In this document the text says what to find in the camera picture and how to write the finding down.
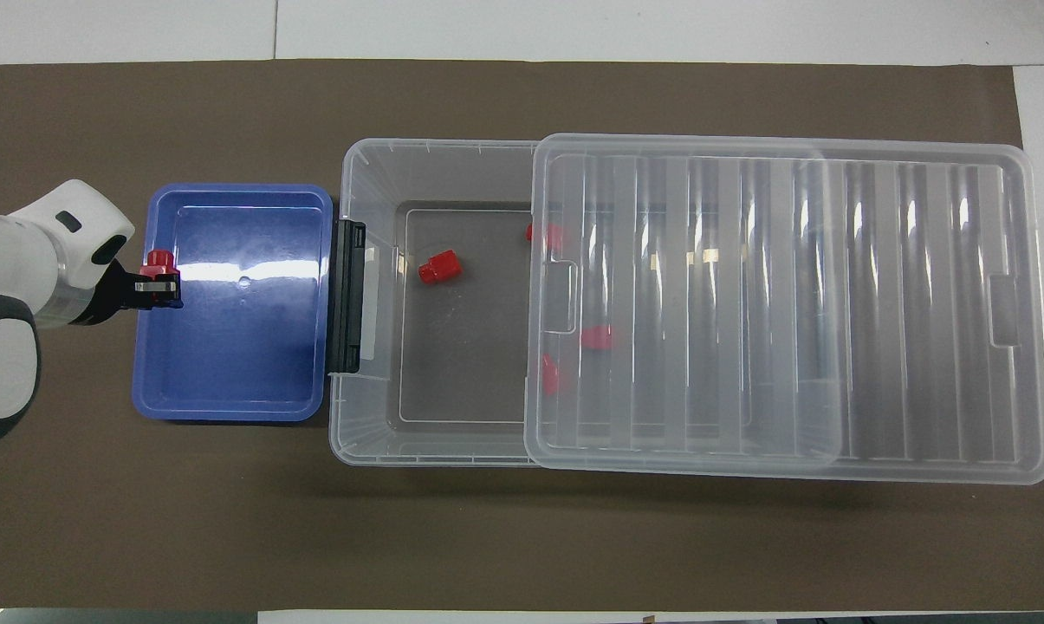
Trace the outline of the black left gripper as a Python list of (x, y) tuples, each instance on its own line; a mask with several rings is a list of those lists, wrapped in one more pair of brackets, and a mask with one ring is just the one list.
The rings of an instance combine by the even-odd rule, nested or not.
[(118, 260), (106, 266), (88, 304), (88, 325), (101, 325), (122, 309), (181, 309), (177, 277), (139, 277)]

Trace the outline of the clear ribbed box lid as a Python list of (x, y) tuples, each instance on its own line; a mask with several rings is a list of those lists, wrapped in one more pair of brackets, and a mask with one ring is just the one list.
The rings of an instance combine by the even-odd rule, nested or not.
[(557, 133), (532, 199), (538, 465), (1044, 478), (1019, 147)]

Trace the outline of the blue plastic tray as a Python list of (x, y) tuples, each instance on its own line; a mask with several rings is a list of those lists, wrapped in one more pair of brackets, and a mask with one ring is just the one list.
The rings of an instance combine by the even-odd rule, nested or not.
[(325, 386), (330, 193), (303, 183), (173, 183), (145, 251), (172, 253), (182, 305), (138, 315), (130, 395), (150, 419), (292, 423)]

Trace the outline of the clear plastic storage box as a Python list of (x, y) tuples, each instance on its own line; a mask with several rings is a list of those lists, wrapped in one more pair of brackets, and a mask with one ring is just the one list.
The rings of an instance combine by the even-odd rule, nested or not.
[[(340, 216), (366, 226), (362, 344), (333, 376), (335, 454), (814, 478), (844, 447), (841, 195), (811, 140), (360, 140)], [(423, 284), (449, 249), (461, 277)], [(588, 325), (613, 350), (582, 349)]]

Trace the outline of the brown table mat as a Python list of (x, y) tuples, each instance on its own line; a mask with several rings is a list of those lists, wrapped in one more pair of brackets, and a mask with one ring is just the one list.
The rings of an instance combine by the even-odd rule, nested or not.
[[(1020, 146), (1009, 67), (504, 61), (0, 66), (0, 212), (87, 181), (335, 192), (366, 137), (685, 133)], [(42, 331), (0, 442), (0, 608), (1044, 611), (1044, 481), (352, 467), (323, 415), (130, 403), (134, 315)]]

